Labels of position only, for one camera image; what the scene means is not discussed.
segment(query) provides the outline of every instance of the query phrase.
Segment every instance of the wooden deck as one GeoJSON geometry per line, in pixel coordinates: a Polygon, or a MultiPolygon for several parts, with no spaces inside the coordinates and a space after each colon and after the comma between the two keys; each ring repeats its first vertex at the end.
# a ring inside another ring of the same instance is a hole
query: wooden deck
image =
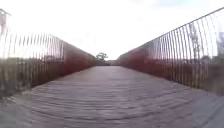
{"type": "Polygon", "coordinates": [[[223,128],[224,97],[122,67],[93,67],[7,98],[0,128],[223,128]]]}

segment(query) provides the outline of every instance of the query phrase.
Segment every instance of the railing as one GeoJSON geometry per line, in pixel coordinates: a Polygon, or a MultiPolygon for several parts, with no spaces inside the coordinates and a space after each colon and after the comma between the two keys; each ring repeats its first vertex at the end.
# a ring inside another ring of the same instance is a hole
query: railing
{"type": "Polygon", "coordinates": [[[24,34],[14,31],[10,25],[1,28],[0,98],[95,63],[92,55],[55,36],[24,34]]]}
{"type": "Polygon", "coordinates": [[[224,8],[119,57],[117,65],[212,91],[224,89],[224,8]]]}

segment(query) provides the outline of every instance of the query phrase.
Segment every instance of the sky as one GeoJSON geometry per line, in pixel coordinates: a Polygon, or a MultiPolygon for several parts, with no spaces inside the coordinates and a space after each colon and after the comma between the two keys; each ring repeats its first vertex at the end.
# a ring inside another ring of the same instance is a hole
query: sky
{"type": "Polygon", "coordinates": [[[53,34],[108,59],[220,7],[223,0],[0,0],[21,31],[53,34]]]}

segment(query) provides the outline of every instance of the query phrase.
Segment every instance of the foliage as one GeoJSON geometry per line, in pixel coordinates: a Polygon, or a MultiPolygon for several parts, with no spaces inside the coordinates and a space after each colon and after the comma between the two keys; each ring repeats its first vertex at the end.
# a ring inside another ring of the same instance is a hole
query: foliage
{"type": "Polygon", "coordinates": [[[99,54],[96,55],[97,60],[105,61],[106,58],[108,58],[106,53],[100,52],[99,54]]]}

